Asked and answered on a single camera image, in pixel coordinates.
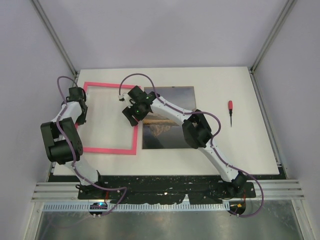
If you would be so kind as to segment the mountain landscape photo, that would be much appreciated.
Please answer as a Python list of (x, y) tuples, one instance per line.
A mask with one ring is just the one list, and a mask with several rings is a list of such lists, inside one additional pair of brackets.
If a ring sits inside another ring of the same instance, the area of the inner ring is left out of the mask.
[[(187, 110), (196, 108), (193, 86), (157, 87), (156, 92), (178, 107)], [(142, 148), (189, 149), (190, 146), (185, 142), (181, 126), (160, 114), (150, 112), (142, 122)]]

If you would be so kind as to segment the pink picture frame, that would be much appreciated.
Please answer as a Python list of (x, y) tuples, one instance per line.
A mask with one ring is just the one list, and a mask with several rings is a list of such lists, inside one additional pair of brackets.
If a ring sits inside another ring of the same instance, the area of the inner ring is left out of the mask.
[(131, 126), (122, 110), (125, 103), (119, 101), (119, 84), (86, 81), (88, 111), (86, 123), (76, 129), (85, 153), (136, 155), (138, 126)]

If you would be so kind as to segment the red handled screwdriver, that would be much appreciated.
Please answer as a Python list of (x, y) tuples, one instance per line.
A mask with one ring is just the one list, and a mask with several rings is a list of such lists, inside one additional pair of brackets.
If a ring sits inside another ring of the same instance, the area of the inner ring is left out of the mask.
[(228, 101), (228, 111), (229, 111), (229, 117), (230, 117), (230, 126), (232, 127), (232, 116), (233, 116), (233, 101)]

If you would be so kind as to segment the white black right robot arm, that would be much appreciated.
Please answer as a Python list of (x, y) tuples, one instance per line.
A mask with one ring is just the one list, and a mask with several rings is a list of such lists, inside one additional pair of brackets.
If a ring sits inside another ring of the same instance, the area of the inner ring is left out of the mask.
[(154, 91), (144, 92), (137, 85), (129, 92), (119, 93), (118, 98), (126, 103), (127, 107), (122, 113), (133, 127), (149, 113), (159, 114), (181, 126), (185, 142), (191, 148), (199, 150), (213, 164), (225, 184), (227, 193), (231, 197), (238, 197), (245, 192), (247, 177), (224, 160), (224, 155), (214, 144), (214, 135), (205, 118), (205, 112), (181, 108)]

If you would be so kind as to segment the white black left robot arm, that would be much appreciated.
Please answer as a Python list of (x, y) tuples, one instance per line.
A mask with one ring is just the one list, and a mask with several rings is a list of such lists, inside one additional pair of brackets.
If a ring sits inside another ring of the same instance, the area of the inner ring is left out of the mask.
[(102, 199), (107, 187), (102, 183), (100, 173), (84, 159), (84, 147), (77, 132), (77, 126), (86, 122), (86, 100), (83, 88), (69, 88), (69, 96), (65, 98), (58, 115), (42, 123), (40, 131), (49, 161), (67, 167), (78, 177), (80, 184), (76, 188), (79, 195)]

